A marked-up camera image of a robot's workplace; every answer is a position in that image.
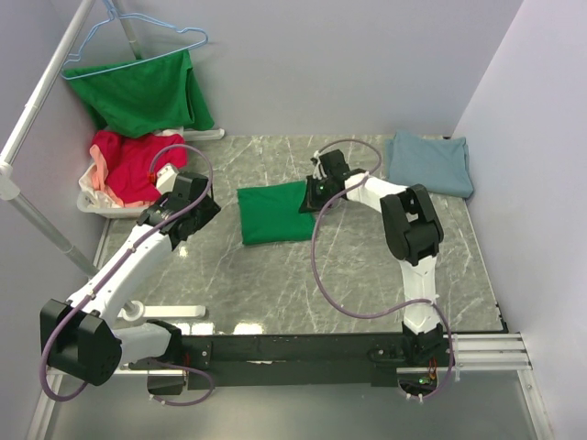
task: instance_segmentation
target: blue cloth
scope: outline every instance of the blue cloth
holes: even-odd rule
[[[398,131],[385,142],[387,180],[397,185],[421,183],[432,193],[467,198],[473,193],[469,178],[469,147],[458,139],[423,139]]]

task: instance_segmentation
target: gray wall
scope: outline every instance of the gray wall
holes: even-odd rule
[[[64,30],[43,0],[0,5],[0,146],[8,138]],[[91,257],[102,222],[75,207],[92,127],[58,81],[15,163],[23,193]],[[23,438],[39,397],[39,310],[83,276],[57,248],[0,201],[0,437]]]
[[[587,437],[587,4],[526,0],[456,129],[475,224],[557,438]]]
[[[52,2],[64,20],[79,3]],[[520,3],[122,1],[127,11],[208,31],[210,44],[193,59],[217,123],[231,134],[450,134]],[[178,48],[170,31],[137,28],[151,53]],[[88,55],[104,60],[125,47],[115,40],[100,33]]]

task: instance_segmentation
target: green cloth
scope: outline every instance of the green cloth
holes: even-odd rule
[[[66,70],[66,77],[136,63]],[[194,76],[187,50],[118,71],[69,80],[98,129],[129,138],[172,127],[208,130],[214,120]]]
[[[305,181],[237,190],[243,245],[312,238],[316,220],[299,214]]]

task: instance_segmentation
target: clothes hanger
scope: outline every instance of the clothes hanger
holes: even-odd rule
[[[168,55],[171,55],[173,53],[180,52],[182,50],[192,50],[192,49],[195,49],[195,48],[199,48],[200,46],[204,46],[204,44],[206,44],[208,42],[208,34],[205,32],[205,30],[203,30],[203,29],[201,29],[199,27],[185,27],[184,29],[179,29],[178,27],[176,27],[174,25],[170,25],[169,23],[165,23],[164,21],[160,21],[157,18],[153,18],[152,16],[146,16],[144,14],[139,14],[139,13],[120,14],[120,12],[118,12],[118,10],[116,9],[116,7],[112,4],[112,2],[110,2],[110,0],[103,0],[103,2],[104,2],[104,5],[106,7],[106,12],[108,14],[108,19],[107,20],[104,20],[104,21],[101,21],[100,23],[94,25],[94,27],[92,27],[92,29],[88,33],[88,36],[85,38],[85,40],[83,41],[82,45],[80,46],[78,52],[77,53],[70,53],[68,55],[68,59],[61,66],[61,78],[65,79],[67,81],[70,81],[70,80],[77,80],[79,78],[86,78],[88,76],[99,75],[101,73],[119,71],[121,69],[125,69],[125,68],[130,67],[130,66],[136,66],[138,64],[143,64],[145,62],[157,60],[159,58],[166,57]],[[146,23],[151,23],[152,25],[161,26],[163,28],[173,29],[178,34],[184,34],[186,32],[192,32],[192,31],[193,32],[199,32],[201,34],[204,34],[204,39],[201,40],[201,41],[198,41],[197,43],[191,44],[189,46],[185,46],[184,48],[180,48],[180,49],[177,49],[177,50],[172,50],[171,52],[167,52],[167,53],[164,53],[162,55],[158,55],[156,57],[147,58],[145,60],[139,60],[137,62],[126,64],[124,66],[113,67],[112,69],[108,69],[106,71],[95,71],[95,72],[92,72],[92,73],[85,73],[83,75],[77,75],[77,76],[65,76],[63,74],[63,69],[65,68],[65,66],[67,66],[69,63],[72,63],[72,62],[79,62],[82,59],[83,48],[85,48],[85,45],[92,39],[92,37],[97,32],[97,30],[100,27],[102,27],[103,25],[106,25],[108,23],[113,22],[117,18],[119,20],[136,19],[136,20],[144,21]]]

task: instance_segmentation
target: marble table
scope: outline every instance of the marble table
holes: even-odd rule
[[[334,310],[316,287],[310,243],[244,247],[237,188],[303,180],[316,149],[342,136],[225,137],[199,142],[214,164],[214,196],[220,214],[166,258],[133,299],[146,305],[201,304],[202,320],[188,323],[200,334],[314,334],[395,332],[399,313],[376,320],[349,318]],[[387,136],[354,137],[383,150]],[[341,144],[351,168],[375,159],[360,144]],[[205,173],[193,155],[188,167]],[[445,231],[437,262],[438,304],[454,331],[501,331],[499,309],[462,199],[432,194]],[[134,225],[113,221],[102,263],[122,245]],[[323,281],[339,303],[375,313],[403,299],[402,276],[383,233],[381,215],[358,203],[340,203],[326,217],[317,245]]]

